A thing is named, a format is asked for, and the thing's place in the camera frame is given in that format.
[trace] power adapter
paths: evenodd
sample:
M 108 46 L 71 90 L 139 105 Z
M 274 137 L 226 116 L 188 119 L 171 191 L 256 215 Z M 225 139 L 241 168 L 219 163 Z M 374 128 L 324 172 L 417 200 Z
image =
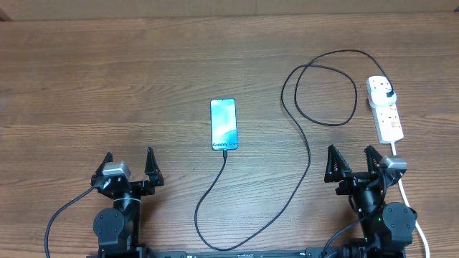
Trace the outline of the power adapter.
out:
M 387 93 L 391 90 L 389 81 L 384 76 L 371 76 L 366 81 L 366 88 L 379 142 L 395 143 L 402 139 L 402 124 L 395 105 L 397 94 L 387 97 Z

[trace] wooden surface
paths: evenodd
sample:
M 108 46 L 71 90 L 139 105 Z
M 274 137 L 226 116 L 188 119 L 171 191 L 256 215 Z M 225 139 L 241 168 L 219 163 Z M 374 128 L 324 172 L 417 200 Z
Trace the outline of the wooden surface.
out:
M 393 81 L 407 195 L 432 256 L 458 255 L 458 14 L 3 22 L 0 35 L 0 257 L 44 257 L 49 218 L 90 186 L 105 153 L 128 161 L 140 179 L 147 146 L 166 185 L 143 200 L 142 241 L 211 251 L 193 213 L 222 165 L 210 146 L 209 101 L 224 97 L 237 100 L 240 148 L 229 152 L 199 224 L 211 244 L 239 243 L 279 212 L 306 167 L 303 141 L 280 106 L 284 79 L 312 57 L 346 48 L 374 55 Z M 327 146 L 336 144 L 355 171 L 366 169 L 366 146 L 390 152 L 378 144 L 366 100 L 365 81 L 379 74 L 374 64 L 358 54 L 319 64 L 355 79 L 354 119 L 337 128 L 308 122 L 293 109 L 289 83 L 288 107 L 311 144 L 311 169 L 285 213 L 238 250 L 324 245 L 356 219 L 336 184 L 323 183 Z M 338 122 L 354 96 L 346 78 L 311 68 L 299 100 L 313 118 Z M 402 201 L 396 186 L 387 201 Z M 63 212 L 50 234 L 53 257 L 94 254 L 93 219 L 110 206 L 94 192 Z M 423 257 L 416 233 L 407 253 Z
M 13 21 L 434 12 L 458 6 L 459 0 L 0 0 Z

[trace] wooden table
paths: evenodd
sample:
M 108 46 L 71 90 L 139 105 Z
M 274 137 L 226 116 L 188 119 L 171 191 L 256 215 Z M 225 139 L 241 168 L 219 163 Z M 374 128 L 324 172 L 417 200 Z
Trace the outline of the wooden table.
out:
M 237 100 L 240 148 L 199 211 L 203 235 L 229 247 L 265 225 L 306 168 L 298 129 L 280 105 L 288 73 L 321 53 L 361 49 L 381 63 L 399 96 L 409 163 L 404 184 L 433 257 L 456 257 L 459 242 L 459 15 L 355 14 L 239 18 L 124 19 L 0 23 L 0 257 L 44 257 L 47 222 L 90 186 L 107 151 L 144 178 L 155 150 L 166 185 L 143 199 L 143 242 L 153 249 L 211 251 L 194 229 L 194 208 L 222 165 L 210 145 L 209 101 Z M 319 64 L 356 81 L 351 122 L 316 125 L 294 110 L 311 144 L 312 165 L 285 213 L 238 250 L 323 246 L 356 219 L 336 184 L 323 182 L 334 143 L 355 171 L 378 144 L 365 81 L 379 70 L 360 54 Z M 341 75 L 311 68 L 302 108 L 329 122 L 354 101 Z M 387 201 L 402 201 L 398 188 Z M 52 257 L 97 251 L 94 216 L 111 200 L 90 193 L 53 224 Z M 360 235 L 356 228 L 345 237 Z M 414 233 L 410 258 L 423 257 Z

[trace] phone screen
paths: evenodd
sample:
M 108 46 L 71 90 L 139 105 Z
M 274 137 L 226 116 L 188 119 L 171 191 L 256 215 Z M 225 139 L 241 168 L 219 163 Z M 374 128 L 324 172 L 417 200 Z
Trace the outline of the phone screen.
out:
M 212 149 L 237 149 L 236 100 L 212 100 L 210 102 Z

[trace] white cord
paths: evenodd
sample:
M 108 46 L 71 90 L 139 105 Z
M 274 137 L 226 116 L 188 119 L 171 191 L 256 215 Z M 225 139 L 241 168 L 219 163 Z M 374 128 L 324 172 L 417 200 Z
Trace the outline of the white cord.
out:
M 392 154 L 395 156 L 397 154 L 397 151 L 395 150 L 395 143 L 391 142 L 390 147 L 392 148 Z M 404 204 L 410 207 L 410 203 L 408 202 L 407 194 L 404 192 L 402 179 L 399 180 L 398 184 L 399 184 L 400 193 L 402 194 Z M 419 232 L 419 235 L 421 236 L 422 243 L 424 244 L 425 258 L 430 258 L 429 243 L 427 243 L 427 238 L 425 238 L 424 232 L 422 231 L 421 226 L 419 225 L 419 223 L 417 223 L 417 221 L 416 221 L 416 229 Z

